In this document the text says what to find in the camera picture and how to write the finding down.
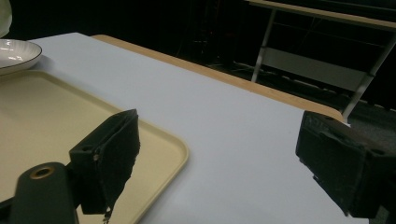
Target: dark floor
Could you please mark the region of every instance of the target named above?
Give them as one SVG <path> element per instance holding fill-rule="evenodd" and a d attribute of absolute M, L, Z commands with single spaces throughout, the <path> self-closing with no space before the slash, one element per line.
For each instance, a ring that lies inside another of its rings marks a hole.
<path fill-rule="evenodd" d="M 253 67 L 241 63 L 227 66 L 221 63 L 211 63 L 205 66 L 246 80 L 250 80 L 253 73 Z M 260 71 L 257 82 L 340 111 L 346 107 L 352 93 L 303 80 L 269 67 L 264 67 Z M 348 123 L 356 132 L 396 152 L 396 111 L 387 110 L 378 105 L 368 105 L 361 101 L 349 116 Z M 387 216 L 387 210 L 381 207 L 377 217 L 370 219 L 370 224 L 383 224 Z"/>

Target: tan table edge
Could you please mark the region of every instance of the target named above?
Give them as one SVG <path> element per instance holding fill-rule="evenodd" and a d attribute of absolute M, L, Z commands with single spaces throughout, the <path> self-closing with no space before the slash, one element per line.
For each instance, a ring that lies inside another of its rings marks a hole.
<path fill-rule="evenodd" d="M 294 5 L 288 5 L 288 4 L 277 3 L 277 2 L 269 2 L 269 1 L 265 1 L 265 0 L 246 0 L 246 1 L 248 1 L 251 5 L 257 6 L 257 7 L 267 7 L 267 8 L 273 8 L 273 9 L 279 9 L 282 11 L 298 13 L 298 14 L 303 14 L 303 15 L 307 15 L 307 16 L 311 15 L 311 16 L 315 16 L 315 17 L 320 17 L 323 19 L 331 20 L 331 21 L 342 21 L 342 22 L 347 22 L 347 23 L 351 23 L 351 24 L 372 27 L 375 29 L 396 32 L 396 22 L 392 22 L 392 21 L 381 21 L 381 20 L 375 20 L 375 19 L 366 18 L 366 17 L 349 15 L 349 14 L 345 14 L 345 13 L 325 11 L 325 10 L 314 9 L 314 8 L 310 8 L 310 7 L 298 7 L 298 6 L 294 6 Z"/>
<path fill-rule="evenodd" d="M 93 38 L 97 40 L 101 40 L 103 42 L 106 42 L 108 44 L 120 47 L 122 49 L 128 49 L 130 51 L 133 51 L 138 54 L 142 54 L 145 56 L 148 56 L 150 58 L 165 62 L 165 63 L 170 63 L 172 65 L 190 70 L 192 72 L 201 74 L 206 77 L 211 77 L 214 78 L 215 80 L 233 85 L 235 87 L 251 91 L 254 93 L 257 93 L 259 95 L 271 98 L 273 100 L 277 100 L 279 102 L 288 104 L 288 105 L 293 105 L 298 108 L 301 108 L 303 110 L 308 110 L 308 111 L 313 111 L 317 112 L 326 116 L 329 116 L 334 119 L 338 119 L 340 121 L 344 121 L 341 113 L 337 111 L 334 108 L 328 107 L 326 105 L 321 105 L 312 101 L 305 100 L 303 98 L 285 93 L 283 91 L 277 91 L 268 87 L 265 87 L 263 85 L 244 80 L 239 77 L 233 77 L 231 75 L 221 73 L 219 71 L 201 66 L 196 63 L 190 63 L 184 60 L 181 60 L 176 57 L 172 57 L 163 53 L 160 53 L 158 51 L 152 50 L 152 49 L 146 49 L 131 43 L 128 43 L 126 41 L 119 40 L 117 38 L 108 36 L 108 35 L 94 35 Z"/>

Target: white bowl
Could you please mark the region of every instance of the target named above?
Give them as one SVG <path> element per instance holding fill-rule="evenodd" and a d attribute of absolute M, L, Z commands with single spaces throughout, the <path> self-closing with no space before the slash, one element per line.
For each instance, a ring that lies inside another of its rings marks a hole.
<path fill-rule="evenodd" d="M 41 47 L 31 42 L 0 39 L 0 76 L 32 67 L 41 52 Z"/>

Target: tray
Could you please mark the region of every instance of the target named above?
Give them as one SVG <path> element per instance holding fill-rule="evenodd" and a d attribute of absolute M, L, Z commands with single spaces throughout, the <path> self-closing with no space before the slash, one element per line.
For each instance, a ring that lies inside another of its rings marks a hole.
<path fill-rule="evenodd" d="M 27 169 L 48 161 L 70 162 L 68 151 L 121 110 L 40 71 L 0 77 L 0 202 L 14 195 Z M 116 202 L 112 223 L 136 223 L 189 157 L 182 140 L 139 120 L 140 154 Z M 103 215 L 82 215 L 101 223 Z"/>

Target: table leg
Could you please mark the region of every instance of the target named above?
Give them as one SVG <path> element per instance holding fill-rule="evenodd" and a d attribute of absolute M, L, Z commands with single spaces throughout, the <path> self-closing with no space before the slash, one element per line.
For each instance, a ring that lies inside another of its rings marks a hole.
<path fill-rule="evenodd" d="M 352 96 L 351 101 L 347 105 L 346 109 L 343 111 L 343 118 L 344 121 L 347 122 L 347 118 L 349 117 L 350 113 L 352 112 L 353 108 L 355 108 L 356 104 L 358 101 L 361 99 L 363 96 L 364 92 L 370 85 L 370 83 L 373 81 L 376 72 L 379 70 L 381 67 L 382 63 L 387 59 L 388 55 L 392 51 L 393 47 L 396 44 L 396 33 L 393 34 L 393 37 L 391 40 L 388 42 L 388 44 L 385 46 L 384 50 L 382 51 L 381 55 L 377 59 L 375 65 L 373 68 L 370 70 L 370 72 L 361 80 L 361 84 L 359 85 L 358 89 L 355 91 L 355 93 Z"/>
<path fill-rule="evenodd" d="M 264 59 L 265 49 L 268 44 L 268 39 L 270 38 L 271 30 L 274 24 L 276 15 L 276 9 L 272 9 L 270 20 L 268 21 L 267 29 L 265 31 L 264 39 L 262 41 L 262 47 L 260 48 L 259 57 L 257 57 L 256 66 L 254 67 L 253 77 L 251 78 L 252 82 L 256 82 L 257 76 L 259 75 L 260 69 L 262 67 L 262 61 Z"/>

